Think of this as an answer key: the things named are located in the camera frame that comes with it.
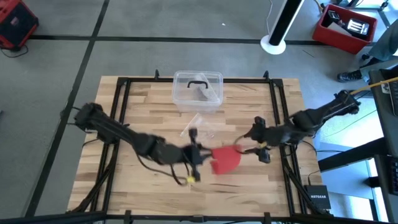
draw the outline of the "wooden table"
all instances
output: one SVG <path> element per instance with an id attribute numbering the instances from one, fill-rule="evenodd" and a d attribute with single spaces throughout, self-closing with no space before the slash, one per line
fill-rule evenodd
<path id="1" fill-rule="evenodd" d="M 109 114 L 118 77 L 102 77 L 96 103 Z M 283 79 L 289 113 L 304 109 L 297 79 Z M 172 102 L 172 83 L 133 83 L 124 123 L 137 132 L 158 134 L 178 146 L 189 143 L 188 136 L 180 133 L 195 113 L 180 113 Z M 277 104 L 282 111 L 280 97 Z M 269 85 L 263 83 L 225 83 L 224 99 L 215 114 L 203 115 L 215 131 L 211 139 L 202 139 L 207 147 L 232 144 L 246 133 L 255 116 L 266 119 L 274 126 Z M 88 134 L 86 141 L 96 137 Z M 243 141 L 244 146 L 255 145 Z M 82 151 L 68 209 L 75 208 L 94 186 L 103 143 L 87 144 Z M 303 184 L 309 173 L 319 170 L 314 150 L 300 144 L 297 149 L 298 164 Z M 170 172 L 169 166 L 144 162 L 155 169 Z M 184 166 L 175 166 L 177 174 L 186 175 Z M 255 155 L 243 155 L 238 168 L 229 174 L 213 175 L 209 161 L 199 167 L 201 182 L 178 186 L 173 178 L 151 172 L 140 165 L 131 146 L 121 142 L 116 172 L 113 180 L 109 214 L 124 214 L 132 210 L 135 215 L 216 215 L 288 217 L 286 191 L 279 148 L 271 150 L 271 163 L 258 161 Z M 311 175 L 312 184 L 322 184 L 320 174 Z M 300 212 L 297 190 L 292 184 L 295 211 Z M 104 187 L 99 196 L 101 209 Z"/>

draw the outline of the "red toolbox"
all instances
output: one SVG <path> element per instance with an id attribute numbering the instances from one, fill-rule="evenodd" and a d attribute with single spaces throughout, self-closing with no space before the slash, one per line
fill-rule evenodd
<path id="1" fill-rule="evenodd" d="M 0 0 L 0 48 L 18 51 L 39 25 L 21 0 Z"/>
<path id="2" fill-rule="evenodd" d="M 350 19 L 358 19 L 360 21 L 367 22 L 369 24 L 369 35 L 367 36 L 366 40 L 345 35 L 322 26 L 325 15 L 329 10 L 335 11 L 343 22 L 348 22 Z M 348 9 L 329 4 L 323 11 L 321 19 L 319 20 L 317 27 L 315 28 L 315 32 L 312 35 L 312 39 L 337 47 L 341 50 L 345 50 L 349 53 L 357 54 L 360 50 L 362 50 L 363 47 L 373 41 L 376 26 L 377 19 L 373 17 L 364 16 Z"/>

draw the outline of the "white cable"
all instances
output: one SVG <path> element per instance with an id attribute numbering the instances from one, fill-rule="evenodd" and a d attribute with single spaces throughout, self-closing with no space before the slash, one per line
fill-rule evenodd
<path id="1" fill-rule="evenodd" d="M 271 6 L 269 7 L 269 12 L 268 12 L 268 16 L 267 16 L 267 19 L 266 19 L 266 24 L 267 24 L 268 35 L 271 35 L 271 33 L 269 32 L 268 18 L 271 15 L 273 2 L 272 2 L 272 0 L 269 0 L 269 2 L 271 3 Z"/>

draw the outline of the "clear plastic bag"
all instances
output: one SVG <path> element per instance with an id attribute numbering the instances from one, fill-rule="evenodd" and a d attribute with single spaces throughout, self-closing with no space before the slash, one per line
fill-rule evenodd
<path id="1" fill-rule="evenodd" d="M 197 113 L 193 119 L 189 122 L 187 127 L 181 132 L 181 137 L 189 138 L 189 129 L 197 128 L 198 137 L 197 142 L 206 142 L 212 139 L 215 135 L 215 130 L 211 127 L 210 123 L 206 121 L 200 113 Z"/>

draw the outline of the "red object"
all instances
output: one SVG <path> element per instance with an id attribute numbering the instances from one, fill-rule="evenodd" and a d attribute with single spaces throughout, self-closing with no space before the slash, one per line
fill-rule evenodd
<path id="1" fill-rule="evenodd" d="M 0 0 L 0 48 L 20 50 L 38 25 L 21 0 Z"/>
<path id="2" fill-rule="evenodd" d="M 335 11 L 343 22 L 348 22 L 350 19 L 357 19 L 369 24 L 369 35 L 366 40 L 359 39 L 353 36 L 341 34 L 337 31 L 331 30 L 327 27 L 322 26 L 322 22 L 325 15 L 329 10 Z M 373 41 L 374 32 L 377 26 L 377 19 L 369 16 L 344 9 L 342 7 L 335 6 L 333 4 L 327 5 L 321 19 L 319 20 L 315 32 L 312 35 L 312 39 L 322 42 L 327 45 L 337 47 L 341 50 L 345 50 L 351 54 L 357 54 L 363 47 L 370 44 Z"/>
<path id="3" fill-rule="evenodd" d="M 236 152 L 240 150 L 240 145 L 224 146 L 221 148 L 212 149 L 213 158 L 210 164 L 213 168 L 214 174 L 225 174 L 235 169 L 241 162 L 241 154 Z"/>

